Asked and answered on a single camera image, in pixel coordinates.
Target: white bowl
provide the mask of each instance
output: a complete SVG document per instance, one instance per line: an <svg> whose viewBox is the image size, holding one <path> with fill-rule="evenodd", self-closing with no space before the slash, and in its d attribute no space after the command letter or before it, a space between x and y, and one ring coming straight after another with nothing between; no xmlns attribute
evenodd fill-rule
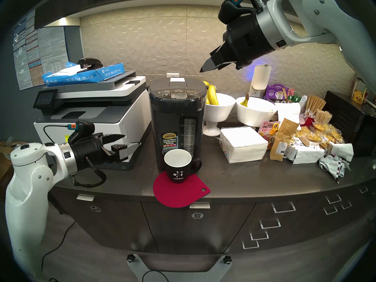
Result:
<svg viewBox="0 0 376 282"><path fill-rule="evenodd" d="M230 115L235 104L235 99L229 95L217 93L219 105L206 104L205 116L206 125L203 133L207 136L217 136L221 130L217 127L218 122L225 121Z"/></svg>
<svg viewBox="0 0 376 282"><path fill-rule="evenodd" d="M236 114L238 120L248 126L260 127L264 121L269 121L270 118L277 112L277 106L273 103L260 99L249 97L248 107L240 105L245 97L236 99Z"/></svg>

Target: mug handle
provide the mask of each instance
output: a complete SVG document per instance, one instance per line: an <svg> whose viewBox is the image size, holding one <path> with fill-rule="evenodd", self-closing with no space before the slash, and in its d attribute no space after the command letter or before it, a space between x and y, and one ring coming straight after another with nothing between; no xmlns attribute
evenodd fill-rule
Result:
<svg viewBox="0 0 376 282"><path fill-rule="evenodd" d="M196 162L199 162L199 165L196 168L192 168L193 164ZM199 158L193 158L191 161L191 173L190 174L192 175L196 173L199 169L201 169L201 166L202 166L202 161L200 161Z"/></svg>

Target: floor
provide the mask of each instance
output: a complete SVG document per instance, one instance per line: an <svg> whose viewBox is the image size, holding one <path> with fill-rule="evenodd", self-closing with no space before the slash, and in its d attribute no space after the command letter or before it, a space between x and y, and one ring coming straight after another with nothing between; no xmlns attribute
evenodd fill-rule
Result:
<svg viewBox="0 0 376 282"><path fill-rule="evenodd" d="M5 236L4 203L0 203L0 234ZM369 230L366 218L331 234L287 247L231 255L233 265L221 282L264 281L333 281L346 261L365 243ZM65 230L73 223L50 205L42 252L55 248ZM137 282L127 266L130 252L105 248L97 244L78 224L68 232L63 245L44 260L44 274L61 282ZM220 255L163 255L138 253L150 269L206 271Z"/></svg>

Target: control panel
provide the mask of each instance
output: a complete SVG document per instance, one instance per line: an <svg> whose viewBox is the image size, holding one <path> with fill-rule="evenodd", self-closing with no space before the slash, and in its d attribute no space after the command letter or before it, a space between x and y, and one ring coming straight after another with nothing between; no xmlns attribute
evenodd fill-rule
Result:
<svg viewBox="0 0 376 282"><path fill-rule="evenodd" d="M202 94L202 91L192 89L170 89L154 92L158 97L172 100L185 100L197 98Z"/></svg>

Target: black stapler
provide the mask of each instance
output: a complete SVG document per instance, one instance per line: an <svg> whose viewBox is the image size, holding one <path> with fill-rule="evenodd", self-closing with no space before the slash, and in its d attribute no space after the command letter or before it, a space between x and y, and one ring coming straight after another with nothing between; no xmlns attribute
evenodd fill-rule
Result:
<svg viewBox="0 0 376 282"><path fill-rule="evenodd" d="M82 73L84 71L96 70L97 68L103 68L103 64L100 62L99 59L96 58L82 58L78 61L81 68L84 70L79 71L77 73Z"/></svg>

